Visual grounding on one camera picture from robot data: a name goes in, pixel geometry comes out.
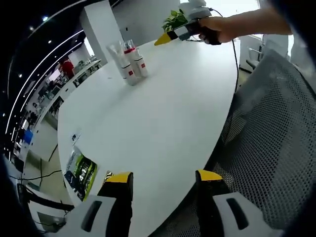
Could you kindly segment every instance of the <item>yellow tip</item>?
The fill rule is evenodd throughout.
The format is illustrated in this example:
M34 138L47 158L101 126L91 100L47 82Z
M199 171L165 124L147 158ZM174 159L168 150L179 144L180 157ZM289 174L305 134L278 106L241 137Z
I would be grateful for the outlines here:
M171 38L169 37L169 35L167 33L164 33L156 42L155 42L155 46L157 45L161 45L164 43L169 43L171 41Z

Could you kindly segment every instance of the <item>hand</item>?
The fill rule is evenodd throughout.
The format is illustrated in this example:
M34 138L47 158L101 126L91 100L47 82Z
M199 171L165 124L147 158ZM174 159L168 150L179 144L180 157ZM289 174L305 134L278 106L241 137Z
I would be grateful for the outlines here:
M232 30L229 28L229 23L227 18L212 16L206 17L199 21L199 24L203 27L206 26L211 30L219 31L218 41L220 43L227 43L233 40L235 37L232 34ZM205 38L203 34L199 35L199 38L203 40L206 44L209 44L209 41Z

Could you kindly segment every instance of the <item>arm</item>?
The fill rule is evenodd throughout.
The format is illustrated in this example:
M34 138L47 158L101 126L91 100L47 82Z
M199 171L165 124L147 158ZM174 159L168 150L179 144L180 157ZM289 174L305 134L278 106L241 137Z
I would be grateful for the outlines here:
M204 18L200 20L200 24L220 31L219 42L229 42L236 37L251 34L292 34L288 23L271 7L227 18Z

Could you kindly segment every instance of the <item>oval table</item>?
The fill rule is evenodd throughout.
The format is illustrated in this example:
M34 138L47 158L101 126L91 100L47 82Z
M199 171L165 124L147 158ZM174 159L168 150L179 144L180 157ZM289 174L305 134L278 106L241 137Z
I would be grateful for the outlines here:
M98 193L107 170L134 173L130 237L151 234L188 193L220 136L237 79L232 43L149 42L140 51L147 79L127 85L112 61L68 97L58 118L62 170L74 133L76 146L98 165L90 194Z

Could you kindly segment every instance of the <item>ceiling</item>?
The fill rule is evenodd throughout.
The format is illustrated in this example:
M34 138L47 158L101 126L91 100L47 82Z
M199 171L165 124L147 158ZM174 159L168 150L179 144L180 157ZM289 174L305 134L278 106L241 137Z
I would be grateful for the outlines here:
M7 120L17 95L32 71L56 46L74 33L82 30L79 23L82 9L86 5L98 1L100 0L8 1L6 13L1 16L2 33L4 33L2 34L2 69L0 77L1 134L5 132ZM113 7L122 1L109 0L110 5ZM44 16L51 17L76 2L78 4L43 22L42 18ZM78 43L83 42L84 38L85 34L82 32L54 51L30 77L24 90L32 81L37 81L64 53ZM24 102L25 98L19 96L10 124L15 124L17 122L15 119L20 119L19 112Z

